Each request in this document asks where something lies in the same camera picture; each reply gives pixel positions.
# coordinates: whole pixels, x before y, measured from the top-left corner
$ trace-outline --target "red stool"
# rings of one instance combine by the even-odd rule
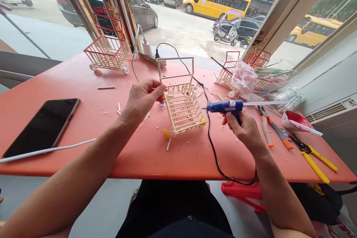
[[[267,213],[267,208],[264,204],[257,205],[247,198],[263,200],[263,193],[259,182],[255,182],[251,186],[241,185],[232,181],[222,182],[221,189],[224,195],[234,197],[247,205],[250,205],[258,213]]]

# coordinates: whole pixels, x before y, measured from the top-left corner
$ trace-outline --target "left hand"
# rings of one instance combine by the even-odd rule
[[[155,101],[164,103],[164,91],[167,91],[166,86],[161,85],[160,81],[156,79],[146,79],[141,83],[134,84],[119,120],[140,124]]]

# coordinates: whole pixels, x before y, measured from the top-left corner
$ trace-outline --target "smartphone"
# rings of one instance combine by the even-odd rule
[[[2,158],[56,147],[79,102],[80,99],[46,101]]]

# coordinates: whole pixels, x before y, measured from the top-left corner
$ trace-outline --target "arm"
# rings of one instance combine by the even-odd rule
[[[0,229],[0,237],[68,234],[66,230],[108,178],[118,155],[155,101],[163,102],[165,88],[153,79],[133,85],[118,119],[81,155],[40,186]]]
[[[239,117],[242,126],[231,113],[226,115],[223,124],[228,122],[229,128],[252,153],[275,237],[315,238],[315,230],[305,209],[271,156],[257,123],[245,112],[240,112]]]

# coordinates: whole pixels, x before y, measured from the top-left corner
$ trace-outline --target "blue hot glue gun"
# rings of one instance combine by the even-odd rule
[[[226,100],[223,102],[211,103],[208,104],[205,108],[210,112],[219,112],[219,113],[228,113],[231,112],[234,117],[237,119],[238,124],[241,126],[242,122],[239,119],[238,112],[243,110],[243,101],[242,100]]]

